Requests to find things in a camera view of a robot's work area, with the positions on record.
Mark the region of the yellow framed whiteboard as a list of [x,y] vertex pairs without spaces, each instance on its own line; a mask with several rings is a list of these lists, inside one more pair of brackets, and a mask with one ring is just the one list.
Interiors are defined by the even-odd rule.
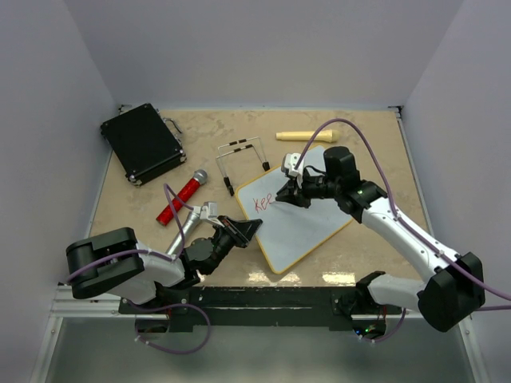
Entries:
[[282,274],[352,222],[332,199],[315,199],[309,208],[277,202],[287,178],[279,166],[239,186],[235,198],[246,219],[262,219],[255,234],[271,271]]

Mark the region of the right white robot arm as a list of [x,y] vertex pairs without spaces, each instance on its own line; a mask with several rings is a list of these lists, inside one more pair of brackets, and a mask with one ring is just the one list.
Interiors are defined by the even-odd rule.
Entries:
[[446,332],[485,304],[481,287],[481,260],[460,255],[438,242],[390,200],[390,193],[361,178],[348,148],[332,147],[323,153],[325,169],[303,164],[298,153],[288,153],[281,170],[287,182],[276,199],[308,208],[313,199],[332,199],[339,209],[384,238],[418,272],[419,280],[374,272],[359,280],[357,307],[372,314],[382,305],[419,312],[426,322]]

